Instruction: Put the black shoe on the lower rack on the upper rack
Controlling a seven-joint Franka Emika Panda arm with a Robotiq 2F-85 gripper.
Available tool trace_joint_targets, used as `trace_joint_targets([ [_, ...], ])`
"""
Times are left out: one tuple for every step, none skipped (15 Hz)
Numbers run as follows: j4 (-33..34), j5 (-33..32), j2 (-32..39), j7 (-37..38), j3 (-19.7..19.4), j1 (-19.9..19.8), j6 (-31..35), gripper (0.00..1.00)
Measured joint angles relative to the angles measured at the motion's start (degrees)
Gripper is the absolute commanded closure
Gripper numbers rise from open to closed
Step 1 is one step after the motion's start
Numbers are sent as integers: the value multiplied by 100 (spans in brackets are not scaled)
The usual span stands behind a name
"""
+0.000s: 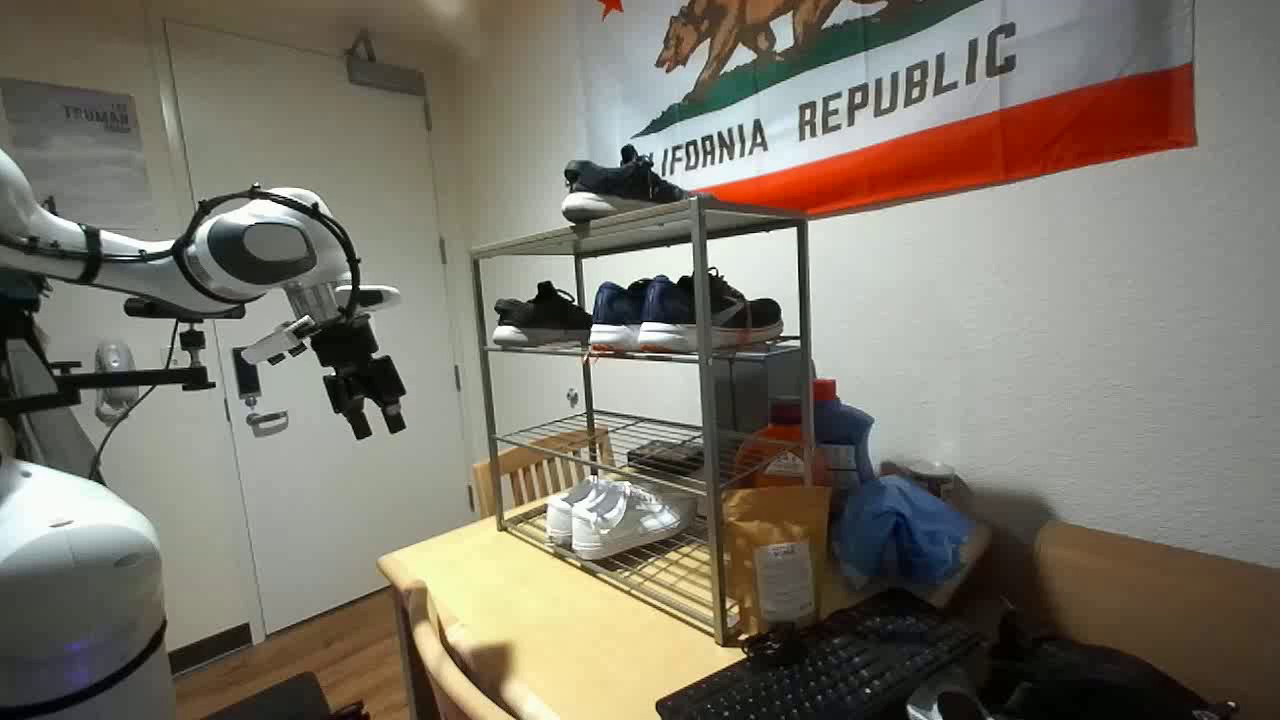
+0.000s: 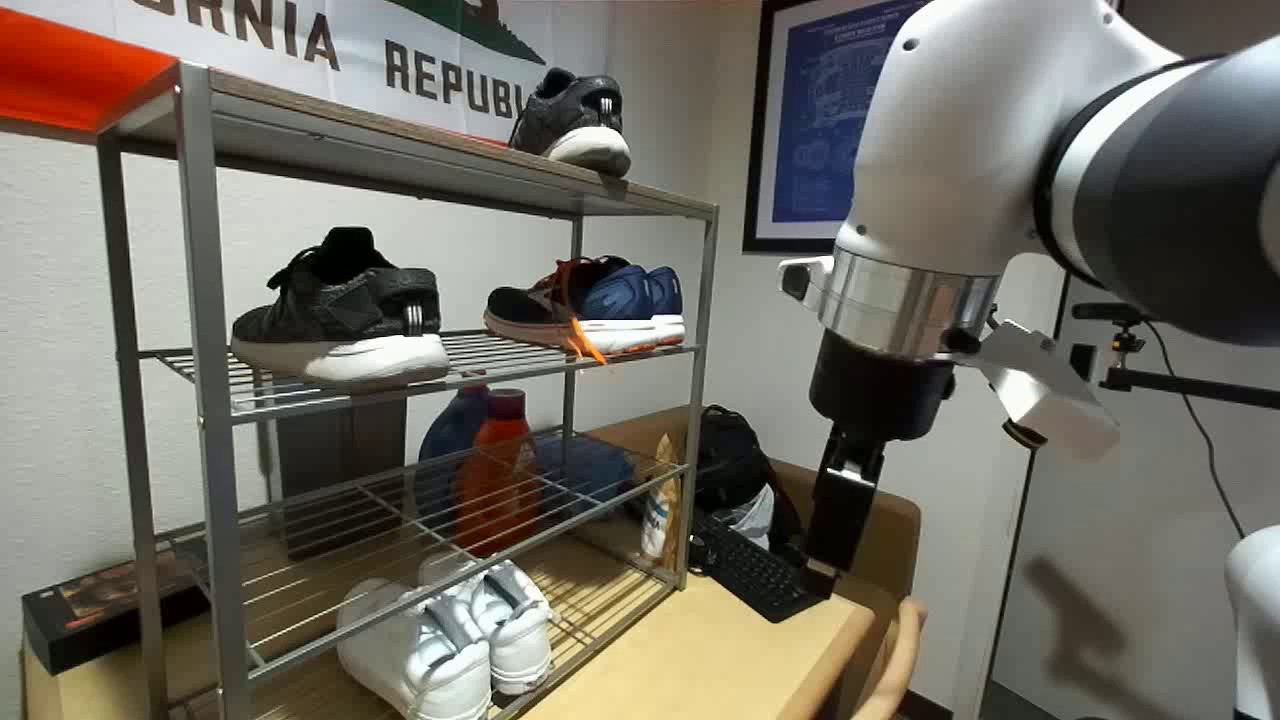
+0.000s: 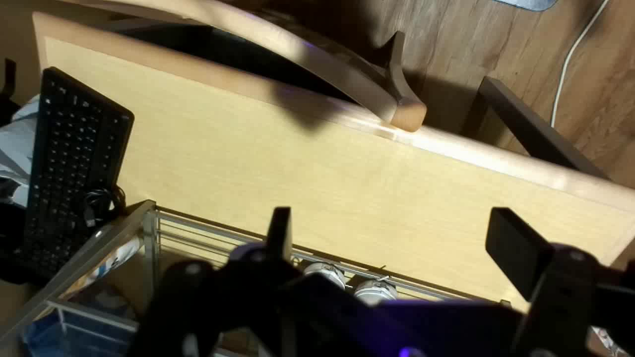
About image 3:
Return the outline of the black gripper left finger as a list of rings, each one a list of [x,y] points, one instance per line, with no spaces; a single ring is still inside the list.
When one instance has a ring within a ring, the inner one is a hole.
[[[287,261],[291,253],[291,209],[275,207],[265,235],[265,253],[271,259]]]

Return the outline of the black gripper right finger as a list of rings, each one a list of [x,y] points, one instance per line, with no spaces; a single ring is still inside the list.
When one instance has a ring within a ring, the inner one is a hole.
[[[493,207],[483,249],[531,310],[549,306],[555,249],[535,229],[511,209]]]

